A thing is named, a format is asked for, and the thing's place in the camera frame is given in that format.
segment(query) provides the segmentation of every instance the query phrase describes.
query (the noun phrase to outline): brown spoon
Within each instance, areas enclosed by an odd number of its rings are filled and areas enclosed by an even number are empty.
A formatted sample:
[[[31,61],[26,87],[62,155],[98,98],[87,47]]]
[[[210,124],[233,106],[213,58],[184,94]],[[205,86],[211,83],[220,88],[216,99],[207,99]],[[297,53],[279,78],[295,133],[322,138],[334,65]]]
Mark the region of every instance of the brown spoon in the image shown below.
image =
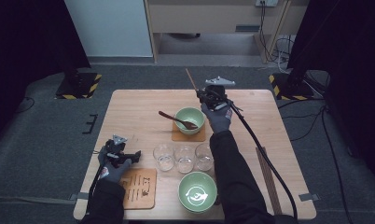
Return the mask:
[[[159,114],[162,115],[163,117],[167,118],[167,119],[173,119],[173,120],[176,120],[176,121],[182,123],[188,130],[194,130],[194,129],[198,128],[197,125],[192,123],[192,122],[176,119],[173,116],[170,116],[170,115],[168,115],[168,114],[166,114],[162,111],[159,111]]]

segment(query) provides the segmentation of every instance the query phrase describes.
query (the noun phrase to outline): white wall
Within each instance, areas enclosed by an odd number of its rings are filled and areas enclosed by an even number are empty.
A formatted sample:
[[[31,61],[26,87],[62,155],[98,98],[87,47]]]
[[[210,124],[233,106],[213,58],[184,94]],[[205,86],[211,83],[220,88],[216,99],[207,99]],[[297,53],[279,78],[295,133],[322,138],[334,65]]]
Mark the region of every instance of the white wall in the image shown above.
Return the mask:
[[[144,0],[64,0],[90,57],[152,57]]]

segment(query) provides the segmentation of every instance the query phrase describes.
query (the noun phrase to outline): wooden tray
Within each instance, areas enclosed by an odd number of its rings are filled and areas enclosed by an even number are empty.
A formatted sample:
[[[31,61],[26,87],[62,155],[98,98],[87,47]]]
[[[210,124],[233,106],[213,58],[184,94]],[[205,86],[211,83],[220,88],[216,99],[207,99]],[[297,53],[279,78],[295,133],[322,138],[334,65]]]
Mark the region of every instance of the wooden tray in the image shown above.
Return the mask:
[[[205,123],[202,125],[202,128],[199,132],[188,135],[181,133],[178,129],[178,126],[176,126],[175,122],[173,122],[173,131],[171,134],[171,139],[175,142],[203,142],[205,141]]]
[[[120,179],[126,190],[124,209],[150,209],[155,206],[156,169],[131,168]]]

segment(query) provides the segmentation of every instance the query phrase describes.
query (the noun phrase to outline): hand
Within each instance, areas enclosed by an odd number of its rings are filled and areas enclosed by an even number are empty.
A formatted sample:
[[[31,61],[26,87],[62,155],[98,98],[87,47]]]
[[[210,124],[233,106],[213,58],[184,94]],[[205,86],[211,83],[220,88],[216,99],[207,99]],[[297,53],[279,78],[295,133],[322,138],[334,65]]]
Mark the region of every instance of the hand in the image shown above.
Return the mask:
[[[211,111],[208,106],[201,104],[201,111],[210,121],[211,128],[214,133],[221,133],[227,131],[231,124],[231,115],[233,114],[230,105],[226,105],[220,110]]]
[[[122,165],[120,165],[118,168],[115,168],[106,158],[104,147],[98,154],[98,161],[100,162],[100,164],[104,162],[104,168],[101,171],[100,179],[105,179],[114,183],[118,183],[120,181],[123,174],[129,169],[130,165],[132,164],[132,160],[127,159],[125,160],[125,162],[123,162]]]

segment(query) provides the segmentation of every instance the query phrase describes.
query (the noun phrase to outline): cup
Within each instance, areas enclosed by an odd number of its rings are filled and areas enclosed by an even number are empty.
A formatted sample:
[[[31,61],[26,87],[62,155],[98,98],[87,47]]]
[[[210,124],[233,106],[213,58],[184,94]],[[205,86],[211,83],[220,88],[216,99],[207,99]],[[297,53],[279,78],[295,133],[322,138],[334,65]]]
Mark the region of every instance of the cup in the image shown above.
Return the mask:
[[[210,145],[208,143],[199,144],[196,147],[196,166],[201,171],[209,171],[214,164],[214,157],[212,155]]]
[[[175,163],[178,171],[187,174],[194,167],[194,148],[189,146],[178,146],[174,149]]]
[[[169,144],[160,144],[153,149],[153,157],[162,171],[169,171],[174,166],[174,148]]]

